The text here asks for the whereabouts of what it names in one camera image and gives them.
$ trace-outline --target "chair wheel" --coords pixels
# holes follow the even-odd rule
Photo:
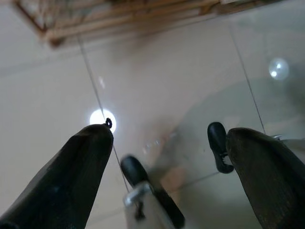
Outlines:
[[[234,170],[232,165],[224,163],[224,157],[228,155],[225,147],[226,136],[224,126],[221,123],[215,122],[209,124],[209,144],[215,157],[217,170],[221,173],[231,173]]]
[[[133,156],[127,156],[121,160],[121,170],[132,187],[142,181],[149,181],[144,167]]]

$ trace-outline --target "tile floor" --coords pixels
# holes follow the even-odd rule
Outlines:
[[[127,154],[169,191],[186,228],[260,228],[237,174],[217,173],[206,128],[305,136],[304,21],[305,3],[289,0],[52,50],[1,6],[0,214],[101,108],[117,128],[87,228],[127,227],[118,164]],[[283,81],[269,74],[273,58],[288,62]]]

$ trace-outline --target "glossy floor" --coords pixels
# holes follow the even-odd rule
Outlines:
[[[162,31],[82,36],[58,50],[9,7],[0,19],[0,214],[102,109],[116,120],[114,150],[87,228],[127,227],[118,163],[127,154],[168,190],[187,228],[260,228],[237,174],[217,173],[206,129],[220,121],[305,136],[302,0]],[[270,75],[275,58],[288,64],[284,80]]]

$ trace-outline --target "small black hook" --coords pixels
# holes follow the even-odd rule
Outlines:
[[[106,125],[109,129],[111,129],[111,127],[112,127],[112,121],[111,121],[110,118],[106,118],[105,125]]]

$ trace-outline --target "wooden frame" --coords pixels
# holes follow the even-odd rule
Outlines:
[[[14,0],[12,4],[39,37],[58,46],[66,37],[108,27],[193,9],[200,9],[199,15],[230,13],[262,1],[222,5],[221,0]]]

